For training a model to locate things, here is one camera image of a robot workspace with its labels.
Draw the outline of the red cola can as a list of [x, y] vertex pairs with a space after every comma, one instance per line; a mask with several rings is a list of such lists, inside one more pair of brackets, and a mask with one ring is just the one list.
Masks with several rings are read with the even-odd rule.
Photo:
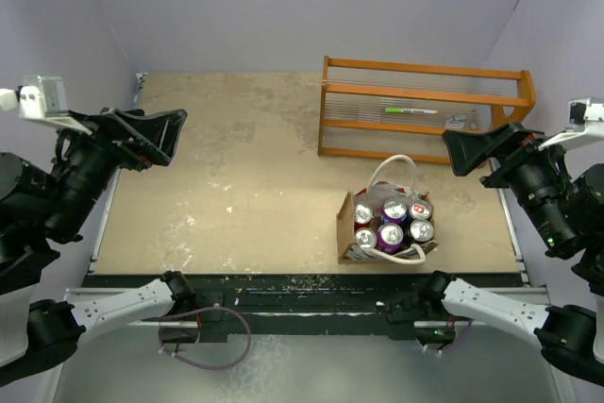
[[374, 219], [372, 207], [365, 202], [358, 202], [354, 205], [354, 223], [357, 227], [368, 227]]
[[355, 243], [362, 249], [372, 249], [377, 245], [376, 233], [369, 227], [359, 228], [355, 232]]

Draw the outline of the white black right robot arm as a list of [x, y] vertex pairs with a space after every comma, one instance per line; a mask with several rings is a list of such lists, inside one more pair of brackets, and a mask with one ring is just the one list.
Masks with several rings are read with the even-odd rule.
[[603, 383], [603, 166], [592, 165], [572, 179], [566, 152], [601, 141], [603, 127], [587, 122], [550, 138], [508, 123], [487, 133], [447, 130], [443, 139], [455, 176], [467, 176], [487, 159], [497, 168], [481, 178], [486, 188], [508, 188], [528, 216], [550, 258], [581, 258], [573, 265], [596, 301], [591, 311], [524, 303], [477, 288], [436, 271], [411, 305], [430, 319], [447, 313], [480, 321], [536, 347], [565, 374]]

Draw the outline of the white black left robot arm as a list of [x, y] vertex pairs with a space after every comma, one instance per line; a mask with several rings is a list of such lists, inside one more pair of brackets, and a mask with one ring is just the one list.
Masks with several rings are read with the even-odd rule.
[[32, 301], [42, 271], [59, 258], [51, 243], [75, 243], [120, 169], [168, 166], [183, 109], [71, 112], [87, 127], [59, 130], [51, 172], [13, 153], [1, 156], [1, 383], [50, 370], [91, 340], [130, 323], [193, 312], [195, 291], [178, 271], [142, 287], [83, 303]]

